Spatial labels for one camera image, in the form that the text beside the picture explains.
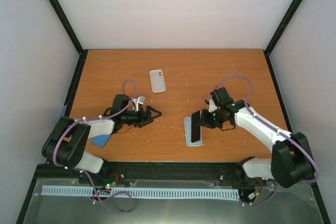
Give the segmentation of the black smartphone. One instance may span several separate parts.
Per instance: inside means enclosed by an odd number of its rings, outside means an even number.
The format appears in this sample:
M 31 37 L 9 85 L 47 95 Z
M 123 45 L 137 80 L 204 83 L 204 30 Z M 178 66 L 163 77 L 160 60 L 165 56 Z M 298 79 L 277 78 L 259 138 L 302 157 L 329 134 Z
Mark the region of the black smartphone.
M 196 111 L 191 116 L 191 142 L 196 143 L 201 140 L 201 112 Z

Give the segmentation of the light blue phone case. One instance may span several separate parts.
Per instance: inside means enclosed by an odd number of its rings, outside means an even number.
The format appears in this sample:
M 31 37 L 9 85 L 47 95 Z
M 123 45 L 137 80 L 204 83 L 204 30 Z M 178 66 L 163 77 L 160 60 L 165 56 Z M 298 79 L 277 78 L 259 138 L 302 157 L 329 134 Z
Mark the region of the light blue phone case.
M 203 145 L 203 139 L 202 137 L 200 140 L 196 142 L 192 142 L 192 125 L 191 125 L 191 117 L 185 117 L 184 118 L 184 132 L 185 132 L 185 141 L 187 147 L 199 147 Z

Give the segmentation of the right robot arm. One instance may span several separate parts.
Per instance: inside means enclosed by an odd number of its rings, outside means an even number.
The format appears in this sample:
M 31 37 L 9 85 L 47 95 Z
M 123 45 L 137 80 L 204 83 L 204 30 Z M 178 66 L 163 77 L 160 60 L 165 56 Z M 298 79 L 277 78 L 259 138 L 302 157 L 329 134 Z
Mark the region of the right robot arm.
M 271 153 L 270 158 L 250 157 L 241 162 L 241 171 L 246 178 L 263 178 L 289 188 L 299 182 L 311 182 L 316 178 L 307 137 L 291 133 L 262 117 L 244 100 L 234 101 L 225 88 L 213 90 L 205 100 L 207 109 L 199 117 L 199 125 L 220 130 L 225 122 L 249 132 Z

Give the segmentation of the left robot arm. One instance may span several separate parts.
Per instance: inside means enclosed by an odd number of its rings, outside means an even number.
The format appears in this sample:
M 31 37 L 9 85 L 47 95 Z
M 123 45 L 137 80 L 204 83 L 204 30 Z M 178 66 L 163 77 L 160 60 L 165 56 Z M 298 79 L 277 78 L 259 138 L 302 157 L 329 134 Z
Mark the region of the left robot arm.
M 74 120 L 61 117 L 41 149 L 42 156 L 55 165 L 86 170 L 97 183 L 106 182 L 109 170 L 103 166 L 103 158 L 85 151 L 87 140 L 91 138 L 95 145 L 103 147 L 104 144 L 97 138 L 110 138 L 124 125 L 140 129 L 154 122 L 162 112 L 149 105 L 144 109 L 144 101 L 143 96 L 135 99 L 118 94 L 112 106 L 97 118 Z

